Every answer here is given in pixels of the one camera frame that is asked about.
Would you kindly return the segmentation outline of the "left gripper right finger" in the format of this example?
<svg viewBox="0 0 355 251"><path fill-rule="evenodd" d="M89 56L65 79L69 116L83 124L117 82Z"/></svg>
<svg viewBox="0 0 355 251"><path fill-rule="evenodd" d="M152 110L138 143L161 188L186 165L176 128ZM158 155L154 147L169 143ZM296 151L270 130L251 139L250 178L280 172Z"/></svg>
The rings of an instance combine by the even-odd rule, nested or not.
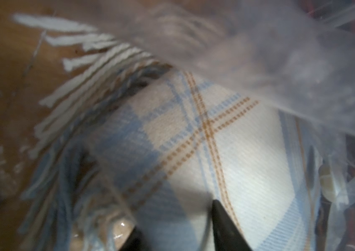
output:
<svg viewBox="0 0 355 251"><path fill-rule="evenodd" d="M219 200L213 200L211 216L216 251L252 251Z"/></svg>

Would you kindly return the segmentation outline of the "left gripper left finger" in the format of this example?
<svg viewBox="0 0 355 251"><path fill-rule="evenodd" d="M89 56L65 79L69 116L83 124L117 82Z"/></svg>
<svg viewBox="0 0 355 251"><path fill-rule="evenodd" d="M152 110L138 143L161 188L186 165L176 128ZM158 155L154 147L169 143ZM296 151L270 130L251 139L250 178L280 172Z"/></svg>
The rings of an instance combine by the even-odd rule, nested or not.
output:
<svg viewBox="0 0 355 251"><path fill-rule="evenodd" d="M143 232L135 227L119 251L151 251Z"/></svg>

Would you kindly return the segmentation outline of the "white blue plaid scarf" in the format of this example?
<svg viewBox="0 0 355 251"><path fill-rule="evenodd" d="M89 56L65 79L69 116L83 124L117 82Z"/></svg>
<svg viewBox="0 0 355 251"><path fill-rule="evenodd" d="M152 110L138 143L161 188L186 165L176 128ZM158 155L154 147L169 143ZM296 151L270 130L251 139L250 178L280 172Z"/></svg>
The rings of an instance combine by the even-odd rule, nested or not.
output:
<svg viewBox="0 0 355 251"><path fill-rule="evenodd" d="M255 251L317 249L321 159L297 118L92 26L13 17L85 53L39 102L22 250L116 251L138 228L151 251L213 251L215 199Z"/></svg>

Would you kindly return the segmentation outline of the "clear plastic vacuum bag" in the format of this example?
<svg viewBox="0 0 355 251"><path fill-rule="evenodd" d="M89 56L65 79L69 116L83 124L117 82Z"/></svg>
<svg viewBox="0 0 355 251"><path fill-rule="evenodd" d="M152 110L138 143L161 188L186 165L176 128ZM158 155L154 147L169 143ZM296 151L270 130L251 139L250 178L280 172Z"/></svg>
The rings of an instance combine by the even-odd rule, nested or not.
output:
<svg viewBox="0 0 355 251"><path fill-rule="evenodd" d="M355 251L355 1L67 1L66 10L304 119L329 202L319 245Z"/></svg>

